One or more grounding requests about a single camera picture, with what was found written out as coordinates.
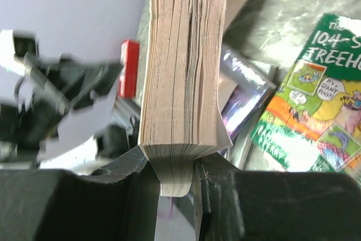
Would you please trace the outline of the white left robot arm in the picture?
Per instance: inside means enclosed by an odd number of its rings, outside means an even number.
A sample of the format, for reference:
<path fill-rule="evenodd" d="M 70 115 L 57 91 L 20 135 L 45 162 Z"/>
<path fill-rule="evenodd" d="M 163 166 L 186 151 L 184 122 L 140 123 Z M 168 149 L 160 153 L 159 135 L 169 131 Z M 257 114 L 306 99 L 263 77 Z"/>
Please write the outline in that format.
<path fill-rule="evenodd" d="M 108 95 L 124 65 L 119 60 L 83 64 L 66 56 L 45 61 L 34 35 L 2 30 L 1 67 L 20 76 L 17 103 L 1 103 L 1 162 L 36 166 L 42 143 L 58 138 L 62 119 Z M 25 80 L 34 84 L 29 104 L 19 101 Z"/>

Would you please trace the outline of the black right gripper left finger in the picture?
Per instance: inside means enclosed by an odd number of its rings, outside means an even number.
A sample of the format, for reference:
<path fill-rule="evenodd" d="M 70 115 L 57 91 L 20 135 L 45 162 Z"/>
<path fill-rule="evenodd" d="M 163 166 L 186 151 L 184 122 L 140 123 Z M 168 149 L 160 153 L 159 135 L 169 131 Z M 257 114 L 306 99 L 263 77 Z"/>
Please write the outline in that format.
<path fill-rule="evenodd" d="M 2 240 L 153 240 L 160 183 L 135 147 L 88 176 L 1 171 Z"/>

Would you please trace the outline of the light blue 143-storey treehouse book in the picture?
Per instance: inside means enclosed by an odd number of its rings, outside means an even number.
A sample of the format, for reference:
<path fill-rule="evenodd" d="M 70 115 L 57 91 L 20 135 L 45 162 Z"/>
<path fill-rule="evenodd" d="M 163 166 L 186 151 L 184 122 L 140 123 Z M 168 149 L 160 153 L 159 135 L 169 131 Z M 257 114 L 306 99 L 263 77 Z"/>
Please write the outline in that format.
<path fill-rule="evenodd" d="M 162 196 L 185 196 L 196 159 L 230 147 L 218 104 L 226 0 L 149 0 L 138 143 Z"/>

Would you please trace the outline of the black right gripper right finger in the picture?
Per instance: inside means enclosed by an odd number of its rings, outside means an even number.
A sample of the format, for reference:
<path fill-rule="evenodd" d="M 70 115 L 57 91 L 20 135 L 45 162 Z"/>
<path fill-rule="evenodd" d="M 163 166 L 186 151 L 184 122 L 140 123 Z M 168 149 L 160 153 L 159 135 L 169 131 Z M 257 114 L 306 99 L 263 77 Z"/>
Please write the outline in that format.
<path fill-rule="evenodd" d="M 243 171 L 212 154 L 192 185 L 197 240 L 360 239 L 360 187 L 346 174 Z"/>

